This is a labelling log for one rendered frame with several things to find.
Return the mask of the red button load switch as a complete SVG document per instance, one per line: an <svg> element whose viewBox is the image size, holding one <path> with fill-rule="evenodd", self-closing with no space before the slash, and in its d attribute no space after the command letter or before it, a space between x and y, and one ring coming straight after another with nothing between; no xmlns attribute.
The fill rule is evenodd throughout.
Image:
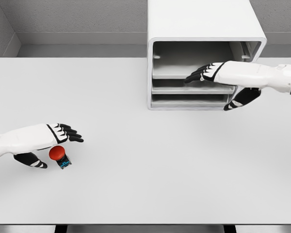
<svg viewBox="0 0 291 233"><path fill-rule="evenodd" d="M54 146L49 151L49 157L51 160L56 161L57 165L64 169L65 167L71 165L71 161L66 155L65 149L62 146Z"/></svg>

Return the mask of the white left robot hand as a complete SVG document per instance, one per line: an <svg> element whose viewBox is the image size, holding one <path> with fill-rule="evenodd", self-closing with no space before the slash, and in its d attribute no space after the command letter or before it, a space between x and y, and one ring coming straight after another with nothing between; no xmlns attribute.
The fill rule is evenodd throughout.
<svg viewBox="0 0 291 233"><path fill-rule="evenodd" d="M16 136L16 144L12 146L14 159L24 165L42 169L48 166L33 151L51 148L66 141L80 143L84 141L76 130L62 123L28 126L17 129L14 135Z"/></svg>

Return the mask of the white tabletop storage cabinet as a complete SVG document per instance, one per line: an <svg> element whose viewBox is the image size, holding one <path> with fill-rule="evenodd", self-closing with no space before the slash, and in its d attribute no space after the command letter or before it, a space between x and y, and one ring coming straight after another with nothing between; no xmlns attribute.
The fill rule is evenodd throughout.
<svg viewBox="0 0 291 233"><path fill-rule="evenodd" d="M256 61L267 43L250 0L147 0L147 73L156 65ZM151 110L222 110L223 107Z"/></svg>

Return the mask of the white cabinet drawer tray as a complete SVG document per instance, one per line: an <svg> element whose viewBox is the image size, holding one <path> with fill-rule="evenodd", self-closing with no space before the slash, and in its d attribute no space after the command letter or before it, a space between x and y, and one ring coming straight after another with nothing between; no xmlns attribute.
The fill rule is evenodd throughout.
<svg viewBox="0 0 291 233"><path fill-rule="evenodd" d="M191 76L192 73L196 73L200 67L201 65L156 65L152 68L152 72L148 72L147 78L149 80L183 80Z"/></svg>
<svg viewBox="0 0 291 233"><path fill-rule="evenodd" d="M198 94L198 95L152 95L151 106L154 108L185 108L185 107L223 107L229 101L228 94Z"/></svg>
<svg viewBox="0 0 291 233"><path fill-rule="evenodd" d="M152 94L233 94L235 87L208 81L184 83L182 79L152 80Z"/></svg>

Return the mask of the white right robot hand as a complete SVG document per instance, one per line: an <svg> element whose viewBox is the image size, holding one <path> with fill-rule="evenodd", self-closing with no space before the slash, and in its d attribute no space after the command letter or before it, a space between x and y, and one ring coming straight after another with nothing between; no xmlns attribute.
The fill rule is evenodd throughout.
<svg viewBox="0 0 291 233"><path fill-rule="evenodd" d="M210 63L199 67L186 77L184 82L208 81L242 87L242 90L224 106L224 111L229 111L243 107L260 97L266 82L258 74L258 69L258 64L246 62Z"/></svg>

